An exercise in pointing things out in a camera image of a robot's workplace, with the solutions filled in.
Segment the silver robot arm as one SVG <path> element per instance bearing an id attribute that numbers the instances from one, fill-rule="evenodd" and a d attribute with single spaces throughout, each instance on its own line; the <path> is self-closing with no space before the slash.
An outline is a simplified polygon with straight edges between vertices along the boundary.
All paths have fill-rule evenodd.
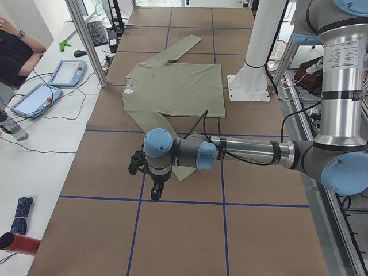
<path id="1" fill-rule="evenodd" d="M 144 139 L 144 171 L 159 200 L 174 166 L 209 170 L 215 160 L 282 165 L 340 195 L 367 188 L 367 141 L 360 135 L 367 47 L 366 1 L 298 1 L 294 38 L 317 36 L 324 44 L 321 128 L 311 142 L 260 141 L 190 134 L 173 138 L 164 129 Z"/>

